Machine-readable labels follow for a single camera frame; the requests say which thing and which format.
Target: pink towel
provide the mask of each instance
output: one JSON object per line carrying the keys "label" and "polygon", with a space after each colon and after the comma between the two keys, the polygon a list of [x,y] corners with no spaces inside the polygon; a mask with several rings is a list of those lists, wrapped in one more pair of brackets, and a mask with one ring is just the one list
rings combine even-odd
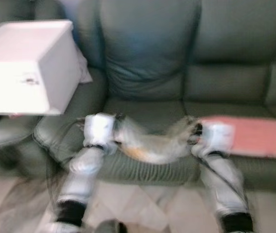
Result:
{"label": "pink towel", "polygon": [[202,122],[222,122],[234,126],[235,135],[231,154],[276,158],[276,120],[209,116]]}

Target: tiled floor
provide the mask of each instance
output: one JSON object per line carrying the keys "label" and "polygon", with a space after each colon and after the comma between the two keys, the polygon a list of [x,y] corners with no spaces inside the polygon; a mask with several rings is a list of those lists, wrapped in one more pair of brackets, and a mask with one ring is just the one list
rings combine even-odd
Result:
{"label": "tiled floor", "polygon": [[[276,233],[276,194],[253,193],[259,233]],[[44,180],[0,178],[0,233],[39,233],[52,213]],[[218,233],[203,189],[98,182],[85,217],[90,233],[117,218],[130,233]]]}

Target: pink cloth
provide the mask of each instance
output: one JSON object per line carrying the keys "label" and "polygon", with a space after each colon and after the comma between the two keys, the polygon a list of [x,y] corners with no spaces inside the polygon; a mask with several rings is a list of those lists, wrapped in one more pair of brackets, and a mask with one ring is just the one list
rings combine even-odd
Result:
{"label": "pink cloth", "polygon": [[202,118],[202,122],[205,121],[234,126],[232,154],[276,158],[275,119],[210,116]]}

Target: white plastic bin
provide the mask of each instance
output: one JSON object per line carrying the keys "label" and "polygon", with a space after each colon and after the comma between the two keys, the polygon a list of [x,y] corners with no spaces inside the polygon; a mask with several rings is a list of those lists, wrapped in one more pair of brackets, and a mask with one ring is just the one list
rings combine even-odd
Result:
{"label": "white plastic bin", "polygon": [[81,78],[69,20],[0,25],[0,114],[64,113]]}

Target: green leather couch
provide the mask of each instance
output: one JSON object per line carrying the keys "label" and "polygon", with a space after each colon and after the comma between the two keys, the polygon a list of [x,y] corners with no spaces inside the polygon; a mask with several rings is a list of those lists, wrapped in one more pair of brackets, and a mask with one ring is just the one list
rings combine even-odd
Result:
{"label": "green leather couch", "polygon": [[[0,120],[0,174],[44,174],[49,158],[66,168],[83,141],[72,121],[96,112],[123,112],[153,133],[184,115],[276,118],[276,0],[71,2],[94,82],[78,87],[63,116]],[[276,159],[232,160],[248,187],[276,192]],[[155,166],[121,152],[100,172],[148,185],[195,185],[199,175],[191,157]]]}

